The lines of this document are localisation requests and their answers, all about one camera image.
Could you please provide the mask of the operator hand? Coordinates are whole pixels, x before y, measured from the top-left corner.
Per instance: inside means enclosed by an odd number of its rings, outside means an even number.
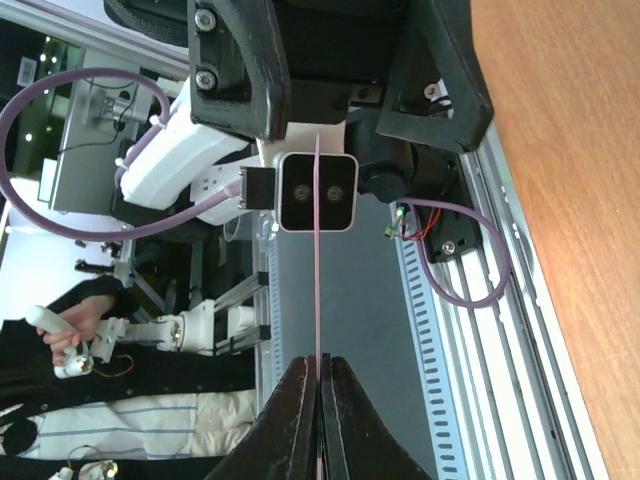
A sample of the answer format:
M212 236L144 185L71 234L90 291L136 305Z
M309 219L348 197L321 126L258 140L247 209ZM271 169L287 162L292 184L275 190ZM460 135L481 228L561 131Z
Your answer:
M62 366L65 363L66 349L77 347L82 341L89 341L95 336L99 322L114 304L115 297L112 295L91 296L60 314L60 317L73 327L73 332L50 334L40 328L36 329L52 352L54 366Z

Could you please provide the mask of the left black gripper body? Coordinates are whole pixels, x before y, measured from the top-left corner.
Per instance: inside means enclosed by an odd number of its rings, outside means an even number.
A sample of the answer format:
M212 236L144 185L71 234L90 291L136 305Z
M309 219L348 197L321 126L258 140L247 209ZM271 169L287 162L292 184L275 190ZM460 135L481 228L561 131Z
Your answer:
M378 108L407 1L276 1L292 85L291 120L338 124L350 106Z

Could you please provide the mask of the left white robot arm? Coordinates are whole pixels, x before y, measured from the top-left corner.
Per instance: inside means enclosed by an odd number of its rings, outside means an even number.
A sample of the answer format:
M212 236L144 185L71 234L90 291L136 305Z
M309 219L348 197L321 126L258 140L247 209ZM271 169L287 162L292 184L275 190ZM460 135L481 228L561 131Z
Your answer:
M273 212L348 229L358 195L423 194L494 109L467 1L108 1L117 24L189 53L189 76L117 163L126 203L174 226Z

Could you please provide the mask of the red VIP credit card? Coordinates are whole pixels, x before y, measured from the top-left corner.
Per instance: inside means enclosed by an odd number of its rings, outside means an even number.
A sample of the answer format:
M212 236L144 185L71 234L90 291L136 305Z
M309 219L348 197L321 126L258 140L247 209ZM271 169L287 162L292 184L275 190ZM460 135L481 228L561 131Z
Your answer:
M313 161L313 248L314 248L314 322L315 322L315 360L316 360L316 479L323 480L322 451L322 407L321 407L321 294L320 294L320 131L316 133Z

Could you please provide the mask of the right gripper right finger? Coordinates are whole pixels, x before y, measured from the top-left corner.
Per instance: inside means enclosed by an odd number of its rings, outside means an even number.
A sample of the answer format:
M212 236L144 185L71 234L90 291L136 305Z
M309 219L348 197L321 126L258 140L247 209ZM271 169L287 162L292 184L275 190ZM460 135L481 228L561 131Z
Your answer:
M319 383L323 479L423 479L430 476L389 432L343 357L322 356Z

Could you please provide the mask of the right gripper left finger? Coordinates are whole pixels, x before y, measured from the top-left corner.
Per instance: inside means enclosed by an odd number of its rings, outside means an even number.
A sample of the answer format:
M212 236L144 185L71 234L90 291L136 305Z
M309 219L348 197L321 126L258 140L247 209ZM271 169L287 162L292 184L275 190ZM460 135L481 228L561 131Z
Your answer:
M244 439L208 475L218 480L316 477L316 358L296 357Z

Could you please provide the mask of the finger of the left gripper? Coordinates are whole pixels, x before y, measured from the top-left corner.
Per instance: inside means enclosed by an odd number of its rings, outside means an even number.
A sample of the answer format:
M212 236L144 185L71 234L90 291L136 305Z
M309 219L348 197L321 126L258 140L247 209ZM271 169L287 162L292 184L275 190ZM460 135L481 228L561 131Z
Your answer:
M271 1L187 3L191 118L241 137L286 136L291 80Z
M476 150L494 108L473 44L468 1L411 1L379 114L381 135Z

